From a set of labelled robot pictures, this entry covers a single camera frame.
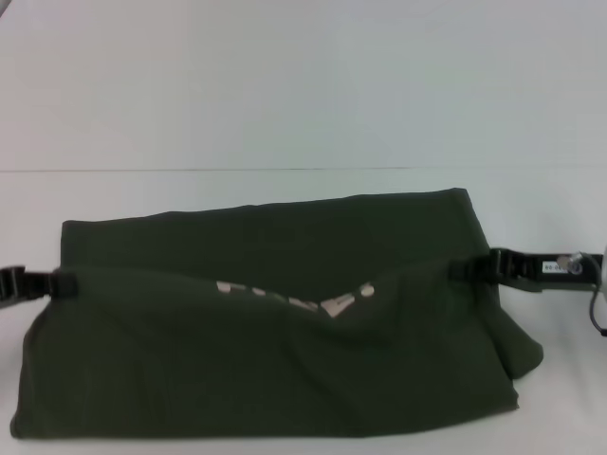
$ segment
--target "folded garment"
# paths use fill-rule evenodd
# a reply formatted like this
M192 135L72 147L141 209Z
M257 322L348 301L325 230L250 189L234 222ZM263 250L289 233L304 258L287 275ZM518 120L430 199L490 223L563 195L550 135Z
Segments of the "folded garment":
M542 347L463 190L67 222L24 345L18 438L373 436L517 408Z

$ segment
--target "white wall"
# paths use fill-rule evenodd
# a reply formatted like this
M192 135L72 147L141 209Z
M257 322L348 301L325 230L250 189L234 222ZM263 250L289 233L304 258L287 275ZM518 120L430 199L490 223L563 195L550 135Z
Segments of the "white wall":
M3 170L607 164L603 0L18 0Z
M600 252L606 20L602 0L14 0L0 266L55 266L66 219L452 187L494 246ZM502 295L546 353L521 409L365 441L17 443L21 343L44 303L3 310L0 453L603 453L589 296Z

